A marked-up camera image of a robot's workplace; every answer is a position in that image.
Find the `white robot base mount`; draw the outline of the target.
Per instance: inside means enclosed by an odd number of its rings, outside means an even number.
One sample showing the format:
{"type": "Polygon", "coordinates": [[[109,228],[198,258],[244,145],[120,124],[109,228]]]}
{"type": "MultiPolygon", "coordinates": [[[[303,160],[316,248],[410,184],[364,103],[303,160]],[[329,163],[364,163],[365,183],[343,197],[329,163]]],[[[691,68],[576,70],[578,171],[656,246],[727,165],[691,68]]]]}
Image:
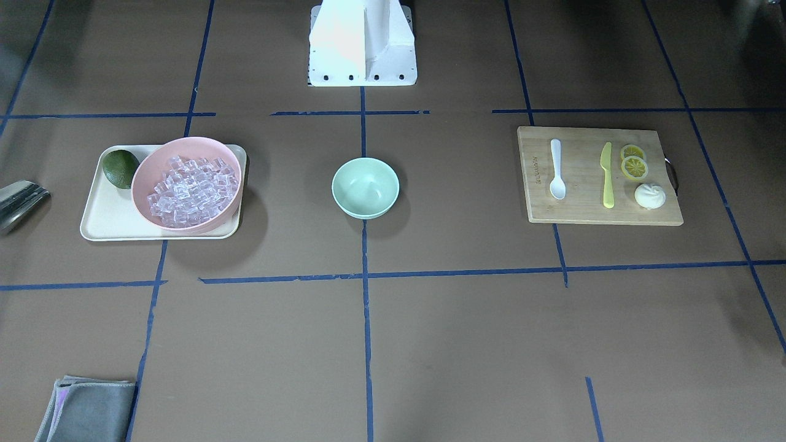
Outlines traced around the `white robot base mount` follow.
{"type": "Polygon", "coordinates": [[[311,9],[312,87],[406,87],[418,80],[413,14],[399,1],[323,1],[311,9]]]}

